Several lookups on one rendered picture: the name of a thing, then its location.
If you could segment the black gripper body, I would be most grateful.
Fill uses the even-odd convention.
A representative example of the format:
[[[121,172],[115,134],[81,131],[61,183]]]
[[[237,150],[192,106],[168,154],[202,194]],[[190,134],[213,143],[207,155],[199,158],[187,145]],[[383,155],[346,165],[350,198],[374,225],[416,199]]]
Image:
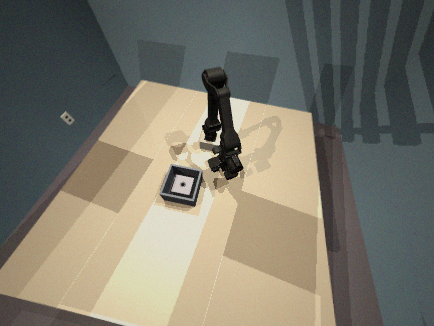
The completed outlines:
[[[212,148],[212,152],[213,152],[214,155],[216,155],[217,153],[219,153],[219,155],[220,155],[220,161],[223,163],[223,167],[225,169],[224,176],[226,177],[227,180],[230,180],[232,178],[237,177],[238,173],[232,174],[231,171],[230,171],[230,169],[229,169],[229,167],[228,167],[228,165],[227,165],[227,163],[226,163],[226,159],[222,158],[222,156],[221,156],[221,150],[222,149],[221,149],[220,145],[215,146],[215,147]]]

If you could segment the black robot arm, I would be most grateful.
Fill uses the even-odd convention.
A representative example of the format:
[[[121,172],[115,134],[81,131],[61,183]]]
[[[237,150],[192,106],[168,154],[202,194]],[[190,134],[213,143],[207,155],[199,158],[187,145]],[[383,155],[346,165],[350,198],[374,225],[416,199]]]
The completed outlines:
[[[221,67],[207,69],[203,71],[202,82],[208,91],[208,117],[202,129],[205,133],[204,140],[216,141],[217,131],[221,130],[220,146],[221,156],[226,159],[226,163],[232,174],[244,169],[238,154],[241,154],[241,142],[238,133],[234,130],[231,104],[230,89],[228,88],[228,77]],[[224,87],[225,84],[225,88]],[[218,120],[218,110],[220,122]],[[235,150],[235,148],[238,148]],[[208,159],[211,171],[217,172],[223,168],[220,155]]]

